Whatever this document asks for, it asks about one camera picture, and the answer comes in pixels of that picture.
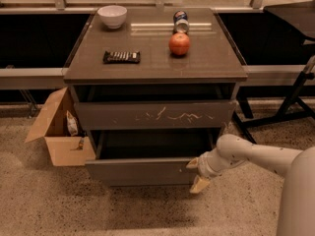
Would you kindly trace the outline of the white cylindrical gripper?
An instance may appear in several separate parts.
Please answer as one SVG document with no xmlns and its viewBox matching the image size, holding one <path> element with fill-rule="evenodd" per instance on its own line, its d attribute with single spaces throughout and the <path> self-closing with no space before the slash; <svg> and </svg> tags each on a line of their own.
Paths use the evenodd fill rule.
<svg viewBox="0 0 315 236">
<path fill-rule="evenodd" d="M 187 164 L 187 169 L 198 169 L 199 175 L 194 178 L 189 190 L 191 194 L 199 194 L 206 189 L 212 178 L 220 176 L 227 169 L 234 168 L 244 161 L 242 150 L 227 150 L 216 147 L 212 151 L 207 151 L 191 159 Z"/>
</svg>

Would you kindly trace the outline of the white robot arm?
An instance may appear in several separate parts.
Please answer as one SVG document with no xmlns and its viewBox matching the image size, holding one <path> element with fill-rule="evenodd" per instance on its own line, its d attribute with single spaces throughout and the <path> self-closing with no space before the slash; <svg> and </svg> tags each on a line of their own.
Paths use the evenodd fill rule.
<svg viewBox="0 0 315 236">
<path fill-rule="evenodd" d="M 277 236 L 315 236 L 315 147 L 262 146 L 225 134 L 213 150 L 186 165 L 197 171 L 190 192 L 200 193 L 211 179 L 245 161 L 284 177 Z"/>
</svg>

